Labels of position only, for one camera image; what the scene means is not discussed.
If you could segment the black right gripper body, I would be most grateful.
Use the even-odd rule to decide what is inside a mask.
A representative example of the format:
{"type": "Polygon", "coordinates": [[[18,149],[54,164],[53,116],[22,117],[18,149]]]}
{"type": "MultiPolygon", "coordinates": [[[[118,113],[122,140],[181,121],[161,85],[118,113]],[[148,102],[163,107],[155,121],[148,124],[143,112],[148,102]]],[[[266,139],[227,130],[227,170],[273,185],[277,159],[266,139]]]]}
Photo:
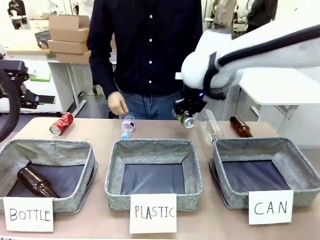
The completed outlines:
{"type": "Polygon", "coordinates": [[[192,115],[200,113],[206,106],[207,102],[204,100],[204,92],[199,89],[190,88],[186,85],[182,87],[181,97],[174,101],[175,110],[181,110],[182,114],[185,111],[192,115]]]}

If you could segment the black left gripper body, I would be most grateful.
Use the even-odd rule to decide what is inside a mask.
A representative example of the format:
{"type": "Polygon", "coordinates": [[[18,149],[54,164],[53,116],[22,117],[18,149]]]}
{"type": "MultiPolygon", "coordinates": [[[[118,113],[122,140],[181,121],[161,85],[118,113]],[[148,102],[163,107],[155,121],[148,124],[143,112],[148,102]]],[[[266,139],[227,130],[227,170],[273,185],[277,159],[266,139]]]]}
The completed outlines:
{"type": "Polygon", "coordinates": [[[20,107],[26,109],[36,109],[39,105],[39,96],[31,92],[24,82],[29,80],[31,75],[25,63],[21,60],[1,60],[0,61],[0,97],[9,98],[17,94],[20,107]]]}

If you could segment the person's right hand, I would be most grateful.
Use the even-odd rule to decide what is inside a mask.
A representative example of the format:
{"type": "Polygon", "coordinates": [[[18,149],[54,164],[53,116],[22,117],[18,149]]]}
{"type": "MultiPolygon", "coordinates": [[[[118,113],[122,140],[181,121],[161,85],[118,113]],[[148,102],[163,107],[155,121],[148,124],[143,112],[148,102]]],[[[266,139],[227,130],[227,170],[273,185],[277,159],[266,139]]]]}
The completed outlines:
{"type": "Polygon", "coordinates": [[[124,116],[129,113],[129,109],[123,95],[119,91],[112,92],[107,97],[109,109],[118,116],[124,116]]]}

